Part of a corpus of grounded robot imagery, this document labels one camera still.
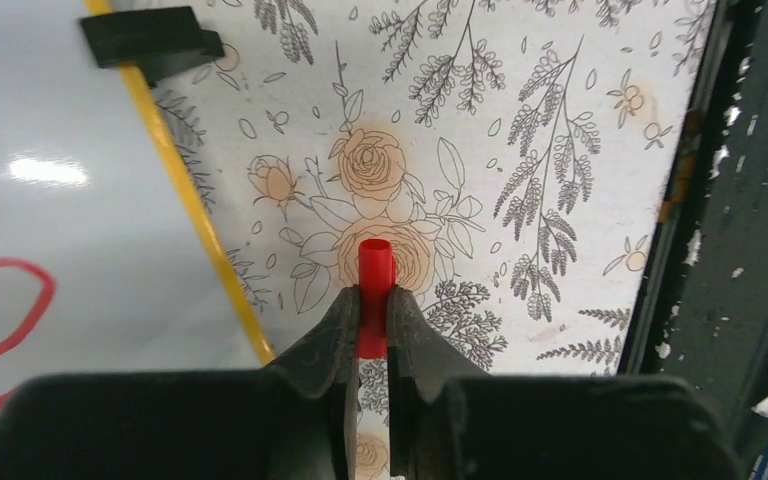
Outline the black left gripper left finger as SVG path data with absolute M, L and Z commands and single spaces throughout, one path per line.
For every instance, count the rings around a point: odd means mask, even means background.
M 350 479 L 360 293 L 256 370 L 70 373 L 0 409 L 0 479 Z

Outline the yellow framed whiteboard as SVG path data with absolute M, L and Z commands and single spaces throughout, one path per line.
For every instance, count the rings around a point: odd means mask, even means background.
M 142 73 L 90 52 L 110 10 L 0 1 L 0 406 L 45 374 L 273 356 Z

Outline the red marker cap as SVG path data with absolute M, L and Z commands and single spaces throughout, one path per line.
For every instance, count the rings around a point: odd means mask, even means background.
M 370 238 L 358 247 L 360 327 L 357 357 L 365 360 L 387 354 L 387 301 L 396 284 L 396 260 L 392 244 Z

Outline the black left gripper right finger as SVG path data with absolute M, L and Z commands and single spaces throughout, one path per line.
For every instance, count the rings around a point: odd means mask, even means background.
M 718 419 L 659 375 L 493 376 L 413 295 L 387 303 L 391 471 L 407 479 L 738 479 Z

